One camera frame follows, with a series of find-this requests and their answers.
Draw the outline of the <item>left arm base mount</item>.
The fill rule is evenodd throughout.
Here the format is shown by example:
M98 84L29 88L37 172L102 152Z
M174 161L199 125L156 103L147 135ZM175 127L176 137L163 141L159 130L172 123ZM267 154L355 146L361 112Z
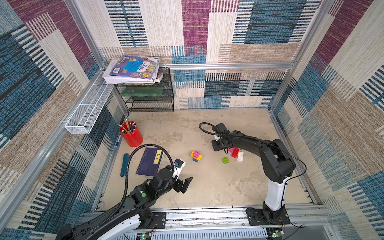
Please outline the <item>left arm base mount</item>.
M164 229L166 227L167 213L166 212L154 212L149 220L145 220L138 229L152 230L152 229Z

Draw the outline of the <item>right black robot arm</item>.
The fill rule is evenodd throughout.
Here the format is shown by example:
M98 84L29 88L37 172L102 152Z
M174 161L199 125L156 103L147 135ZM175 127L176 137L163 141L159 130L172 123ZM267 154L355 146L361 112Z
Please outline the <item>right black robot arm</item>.
M286 214L285 194L287 182L296 168L296 164L284 143L279 139L273 141L261 140L238 131L229 134L215 133L214 136L215 140L212 141L212 145L216 152L229 148L238 148L260 157L263 171L269 183L262 212L258 213L258 215L267 224L278 223Z

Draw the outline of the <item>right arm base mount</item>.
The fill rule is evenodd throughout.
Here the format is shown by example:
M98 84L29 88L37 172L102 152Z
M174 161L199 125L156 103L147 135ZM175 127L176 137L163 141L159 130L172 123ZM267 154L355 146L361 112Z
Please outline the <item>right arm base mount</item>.
M263 225L289 225L291 224L285 205L277 211L271 211L269 208L265 209L246 209L247 219L250 226L263 226Z

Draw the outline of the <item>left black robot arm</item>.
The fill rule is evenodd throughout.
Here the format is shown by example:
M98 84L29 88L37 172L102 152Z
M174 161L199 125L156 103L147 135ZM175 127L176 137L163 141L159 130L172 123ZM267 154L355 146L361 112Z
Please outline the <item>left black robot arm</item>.
M161 169L152 179L136 186L122 202L76 227L62 227L57 240L112 240L129 230L148 227L157 199L174 189L185 193L193 177L181 181L169 168Z

